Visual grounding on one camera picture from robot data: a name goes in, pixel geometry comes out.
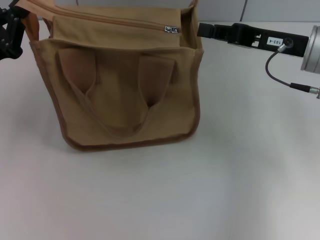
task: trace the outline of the white wall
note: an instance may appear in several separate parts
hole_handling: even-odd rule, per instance
[[[0,0],[7,8],[12,0]],[[81,6],[144,6],[185,8],[191,0],[78,0]],[[76,0],[55,0],[76,5]],[[200,21],[238,22],[246,0],[199,0]],[[244,22],[320,22],[320,0],[247,0]]]
[[[76,0],[55,0],[58,5],[75,5]],[[191,0],[78,0],[80,6],[127,6],[186,8]],[[199,0],[200,21],[240,20],[245,0]]]
[[[320,0],[248,0],[243,21],[320,22]]]

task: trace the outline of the cable connector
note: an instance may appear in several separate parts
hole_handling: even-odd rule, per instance
[[[316,98],[320,99],[320,87],[308,86],[298,83],[291,83],[290,88],[297,89],[306,93],[316,94]]]
[[[282,53],[286,49],[291,49],[294,46],[294,41],[290,37],[286,37],[282,45],[278,48],[278,52]]]

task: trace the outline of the bag handle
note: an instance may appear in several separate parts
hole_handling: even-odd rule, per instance
[[[110,135],[119,138],[138,134],[148,123],[152,112],[164,98],[172,78],[175,61],[169,58],[142,55],[138,67],[138,90],[144,107],[139,113],[142,121],[133,127],[113,127],[99,116],[90,98],[95,92],[99,74],[96,54],[83,48],[63,48],[58,51],[63,74],[82,107]]]

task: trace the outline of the metal cylinder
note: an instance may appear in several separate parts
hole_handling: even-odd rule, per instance
[[[301,70],[320,74],[320,26],[313,26],[303,57]]]

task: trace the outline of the printed label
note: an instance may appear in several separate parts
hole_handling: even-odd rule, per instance
[[[273,46],[280,46],[284,40],[281,38],[269,37],[266,44]]]

